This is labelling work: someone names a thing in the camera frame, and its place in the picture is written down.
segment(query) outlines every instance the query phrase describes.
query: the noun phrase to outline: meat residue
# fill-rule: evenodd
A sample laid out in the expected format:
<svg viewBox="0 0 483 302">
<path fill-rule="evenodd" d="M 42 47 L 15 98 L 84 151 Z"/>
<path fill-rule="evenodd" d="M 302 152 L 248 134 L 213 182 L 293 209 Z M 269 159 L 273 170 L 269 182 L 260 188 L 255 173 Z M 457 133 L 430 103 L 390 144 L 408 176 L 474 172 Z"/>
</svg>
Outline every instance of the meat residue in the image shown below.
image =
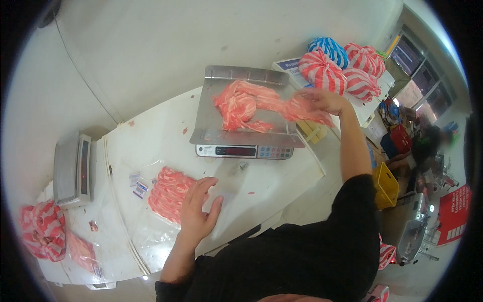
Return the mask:
<svg viewBox="0 0 483 302">
<path fill-rule="evenodd" d="M 91 232 L 99 231 L 99 228 L 97 227 L 97 224 L 94 220 L 89 221 L 89 226 L 91 228 Z"/>
<path fill-rule="evenodd" d="M 196 180 L 183 172 L 163 167 L 151 190 L 148 205 L 151 210 L 170 222 L 181 223 L 181 204 L 190 186 Z"/>
<path fill-rule="evenodd" d="M 273 124 L 261 120 L 248 123 L 256 109 L 277 112 L 288 121 L 311 120 L 334 127 L 329 113 L 312 110 L 311 101 L 302 97 L 283 101 L 275 90 L 246 81 L 235 80 L 218 97 L 212 95 L 211 99 L 223 117 L 222 130 L 242 128 L 263 133 L 272 129 Z"/>
</svg>

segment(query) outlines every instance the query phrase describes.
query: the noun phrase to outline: blue and white striped bag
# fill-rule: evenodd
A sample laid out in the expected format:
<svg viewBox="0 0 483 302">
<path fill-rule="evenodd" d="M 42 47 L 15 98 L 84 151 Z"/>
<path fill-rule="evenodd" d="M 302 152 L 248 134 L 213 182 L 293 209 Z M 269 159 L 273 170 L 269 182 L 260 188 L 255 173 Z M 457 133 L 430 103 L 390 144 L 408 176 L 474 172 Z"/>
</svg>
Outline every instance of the blue and white striped bag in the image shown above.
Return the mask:
<svg viewBox="0 0 483 302">
<path fill-rule="evenodd" d="M 334 61 L 334 63 L 338 65 L 341 69 L 347 68 L 347 65 L 349 64 L 349 58 L 347 57 L 344 48 L 337 44 L 334 39 L 330 37 L 315 38 L 312 42 L 309 43 L 307 49 L 310 52 L 317 50 L 318 47 L 322 48 L 324 54 L 328 55 L 329 58 Z"/>
</svg>

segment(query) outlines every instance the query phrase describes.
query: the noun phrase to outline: scale keypad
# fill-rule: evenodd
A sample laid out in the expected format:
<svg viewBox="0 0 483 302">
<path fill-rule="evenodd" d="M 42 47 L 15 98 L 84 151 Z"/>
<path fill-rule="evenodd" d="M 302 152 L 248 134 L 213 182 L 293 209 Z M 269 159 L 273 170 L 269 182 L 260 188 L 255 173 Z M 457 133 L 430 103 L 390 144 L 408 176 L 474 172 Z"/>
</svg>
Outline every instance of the scale keypad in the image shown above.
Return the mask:
<svg viewBox="0 0 483 302">
<path fill-rule="evenodd" d="M 266 159 L 287 159 L 292 157 L 293 148 L 282 148 L 276 146 L 258 146 L 258 158 Z"/>
</svg>

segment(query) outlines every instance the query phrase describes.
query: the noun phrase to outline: person in background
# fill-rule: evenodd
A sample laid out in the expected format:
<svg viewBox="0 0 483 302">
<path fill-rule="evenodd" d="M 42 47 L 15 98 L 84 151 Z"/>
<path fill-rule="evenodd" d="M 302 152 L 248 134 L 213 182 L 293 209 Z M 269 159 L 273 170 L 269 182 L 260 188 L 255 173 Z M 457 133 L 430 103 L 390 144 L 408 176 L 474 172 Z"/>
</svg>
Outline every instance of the person in background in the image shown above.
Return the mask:
<svg viewBox="0 0 483 302">
<path fill-rule="evenodd" d="M 445 149 L 453 142 L 453 132 L 448 129 L 441 130 L 438 126 L 427 126 L 423 134 L 412 138 L 411 150 L 398 154 L 386 161 L 389 170 L 409 166 L 412 170 L 421 166 L 428 158 L 433 158 L 441 148 Z"/>
<path fill-rule="evenodd" d="M 156 301 L 360 301 L 379 265 L 375 188 L 366 140 L 347 99 L 305 88 L 297 95 L 341 121 L 344 184 L 326 221 L 284 224 L 239 240 L 214 257 L 195 248 L 215 227 L 223 197 L 201 208 L 218 179 L 205 177 L 187 192 L 181 230 L 155 283 Z"/>
</svg>

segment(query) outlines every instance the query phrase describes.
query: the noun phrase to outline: red sign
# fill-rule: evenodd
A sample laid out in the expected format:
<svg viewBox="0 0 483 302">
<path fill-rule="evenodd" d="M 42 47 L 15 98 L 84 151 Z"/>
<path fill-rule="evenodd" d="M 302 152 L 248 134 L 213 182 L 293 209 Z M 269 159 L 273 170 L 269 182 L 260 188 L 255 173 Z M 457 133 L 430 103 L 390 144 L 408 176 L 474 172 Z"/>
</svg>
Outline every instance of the red sign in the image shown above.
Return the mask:
<svg viewBox="0 0 483 302">
<path fill-rule="evenodd" d="M 460 238 L 466 227 L 471 191 L 464 185 L 440 198 L 441 236 L 438 245 Z"/>
</svg>

